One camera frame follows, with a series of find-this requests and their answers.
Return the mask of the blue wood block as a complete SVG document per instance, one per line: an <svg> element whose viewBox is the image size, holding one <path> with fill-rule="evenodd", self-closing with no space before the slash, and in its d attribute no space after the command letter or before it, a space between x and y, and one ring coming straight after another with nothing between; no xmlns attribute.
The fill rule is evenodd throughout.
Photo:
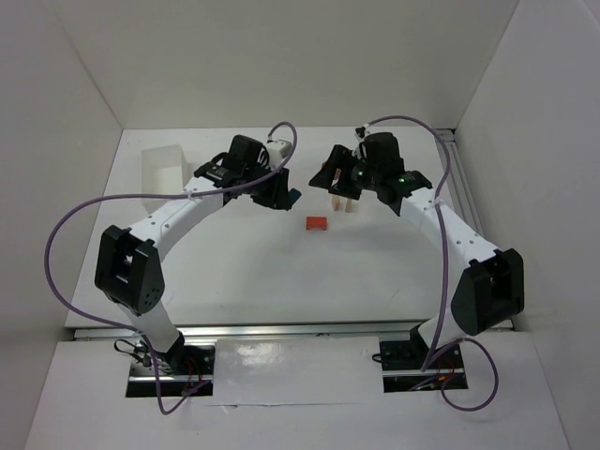
<svg viewBox="0 0 600 450"><path fill-rule="evenodd" d="M291 203L296 203L300 199L301 196L302 196L302 193L295 188L291 189L289 192L289 198L290 198Z"/></svg>

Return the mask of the red arch wood block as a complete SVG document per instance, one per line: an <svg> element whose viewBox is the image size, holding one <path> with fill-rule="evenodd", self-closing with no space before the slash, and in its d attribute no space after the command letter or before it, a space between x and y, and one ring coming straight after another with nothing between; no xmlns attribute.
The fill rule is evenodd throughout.
<svg viewBox="0 0 600 450"><path fill-rule="evenodd" d="M306 230L307 231L326 231L328 229L328 219L322 216L307 216Z"/></svg>

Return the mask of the white perforated plastic box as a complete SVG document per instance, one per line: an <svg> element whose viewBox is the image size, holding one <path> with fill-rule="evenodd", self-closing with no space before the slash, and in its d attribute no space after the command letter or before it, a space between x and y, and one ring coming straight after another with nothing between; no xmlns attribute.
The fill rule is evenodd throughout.
<svg viewBox="0 0 600 450"><path fill-rule="evenodd" d="M190 179L188 161L179 144L142 150L142 194L178 194Z"/></svg>

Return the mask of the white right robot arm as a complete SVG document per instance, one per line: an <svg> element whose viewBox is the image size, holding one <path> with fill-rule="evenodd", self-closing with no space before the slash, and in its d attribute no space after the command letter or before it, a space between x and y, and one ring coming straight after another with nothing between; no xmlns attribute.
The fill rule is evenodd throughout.
<svg viewBox="0 0 600 450"><path fill-rule="evenodd" d="M415 349L435 351L523 311L521 255L490 243L436 196L423 174L406 170L392 133L367 135L354 150L335 145L309 185L349 200L365 190L374 192L441 252L445 301L434 318L411 331Z"/></svg>

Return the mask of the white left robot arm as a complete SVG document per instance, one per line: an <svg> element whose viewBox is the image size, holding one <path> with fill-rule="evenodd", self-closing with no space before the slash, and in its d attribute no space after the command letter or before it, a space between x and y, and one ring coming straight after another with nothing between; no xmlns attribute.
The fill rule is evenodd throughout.
<svg viewBox="0 0 600 450"><path fill-rule="evenodd" d="M125 229L112 225L101 235L96 287L122 309L171 370L182 369L199 353L186 345L162 304L163 261L196 225L241 195L273 210L291 209L299 193L288 188L289 172L282 165L292 152L292 143L285 140L259 142L236 135L228 151L195 171L182 198L165 202Z"/></svg>

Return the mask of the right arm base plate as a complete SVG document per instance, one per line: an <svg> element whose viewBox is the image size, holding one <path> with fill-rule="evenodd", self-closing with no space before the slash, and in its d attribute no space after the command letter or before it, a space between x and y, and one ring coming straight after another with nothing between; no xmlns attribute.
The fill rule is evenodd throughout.
<svg viewBox="0 0 600 450"><path fill-rule="evenodd" d="M409 340L381 341L371 359L382 369L384 393L439 391L444 383L449 390L468 388L459 348L444 353L422 371L427 353L417 350Z"/></svg>

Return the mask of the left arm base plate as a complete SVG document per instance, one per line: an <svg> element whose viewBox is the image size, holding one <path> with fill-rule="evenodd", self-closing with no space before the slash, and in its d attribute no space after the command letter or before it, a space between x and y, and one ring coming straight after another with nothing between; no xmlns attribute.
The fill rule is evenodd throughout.
<svg viewBox="0 0 600 450"><path fill-rule="evenodd" d="M199 349L199 355L193 357L194 362L184 362L182 367L171 368L162 358L157 359L161 395L165 398L181 397L188 390L194 390L193 397L213 396L216 342L201 340L192 345ZM126 397L154 398L156 377L146 344L119 338L113 348L129 357Z"/></svg>

